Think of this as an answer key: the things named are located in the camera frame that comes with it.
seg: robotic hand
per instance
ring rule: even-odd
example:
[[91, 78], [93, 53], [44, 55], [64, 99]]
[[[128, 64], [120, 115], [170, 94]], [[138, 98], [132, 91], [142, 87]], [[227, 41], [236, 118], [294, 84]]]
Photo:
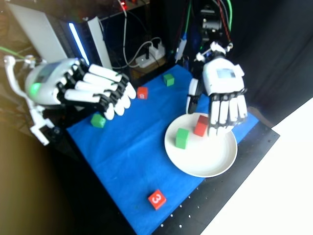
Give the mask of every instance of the robotic hand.
[[34, 121], [31, 132], [47, 145], [49, 140], [40, 129], [44, 126], [54, 128], [54, 124], [43, 118], [46, 108], [75, 105], [93, 107], [106, 119], [112, 120], [114, 113], [121, 116], [131, 105], [130, 99], [136, 91], [125, 74], [114, 72], [98, 65], [87, 65], [85, 60], [73, 58], [35, 66], [29, 56], [24, 64], [32, 71], [25, 81], [25, 92], [19, 87], [14, 75], [16, 60], [5, 56], [5, 70], [12, 90], [25, 98]]
[[245, 121], [247, 117], [244, 72], [239, 65], [233, 65], [225, 58], [226, 49], [212, 42], [210, 49], [197, 54], [196, 60], [205, 62], [199, 78], [193, 78], [189, 86], [186, 113], [195, 112], [201, 94], [210, 97], [208, 136], [222, 135]]

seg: green cube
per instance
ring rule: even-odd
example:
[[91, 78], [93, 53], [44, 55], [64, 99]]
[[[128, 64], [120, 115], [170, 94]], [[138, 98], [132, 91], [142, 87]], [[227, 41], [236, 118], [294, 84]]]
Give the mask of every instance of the green cube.
[[91, 119], [91, 124], [94, 127], [103, 128], [106, 124], [106, 119], [102, 117], [100, 114], [94, 114]]
[[176, 147], [185, 149], [187, 146], [189, 131], [179, 128], [176, 133]]
[[170, 73], [163, 76], [163, 81], [166, 84], [166, 86], [172, 86], [174, 85], [175, 78]]

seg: number 3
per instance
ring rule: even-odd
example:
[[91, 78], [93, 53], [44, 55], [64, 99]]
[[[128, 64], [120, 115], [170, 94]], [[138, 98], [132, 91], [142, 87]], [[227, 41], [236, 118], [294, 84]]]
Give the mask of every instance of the number 3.
[[161, 199], [162, 199], [161, 195], [160, 194], [156, 194], [156, 197], [152, 198], [152, 202], [154, 204], [157, 204]]

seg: red block with number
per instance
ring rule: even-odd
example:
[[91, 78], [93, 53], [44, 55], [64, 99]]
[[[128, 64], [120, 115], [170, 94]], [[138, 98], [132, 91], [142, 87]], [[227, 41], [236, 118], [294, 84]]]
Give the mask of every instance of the red block with number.
[[166, 198], [159, 189], [152, 193], [148, 199], [156, 210], [158, 210], [166, 202]]
[[205, 134], [205, 130], [207, 128], [208, 125], [208, 118], [205, 116], [200, 115], [197, 125], [194, 129], [194, 134], [197, 136], [204, 136]]
[[147, 87], [138, 87], [137, 98], [138, 99], [147, 99], [148, 98], [148, 88]]

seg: blue tablecloth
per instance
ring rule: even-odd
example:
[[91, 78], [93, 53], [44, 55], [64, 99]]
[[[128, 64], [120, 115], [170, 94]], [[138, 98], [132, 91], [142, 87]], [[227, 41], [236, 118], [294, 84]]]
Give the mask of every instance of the blue tablecloth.
[[[148, 99], [132, 101], [124, 116], [108, 121], [104, 129], [90, 124], [91, 116], [68, 132], [114, 202], [138, 235], [151, 234], [203, 181], [176, 168], [164, 148], [169, 124], [185, 112], [191, 74], [180, 66], [167, 73], [175, 84], [166, 87], [162, 76], [145, 86]], [[206, 113], [208, 97], [202, 96], [197, 112]], [[258, 122], [249, 115], [233, 129], [237, 142]], [[148, 196], [161, 190], [167, 202], [158, 210]]]

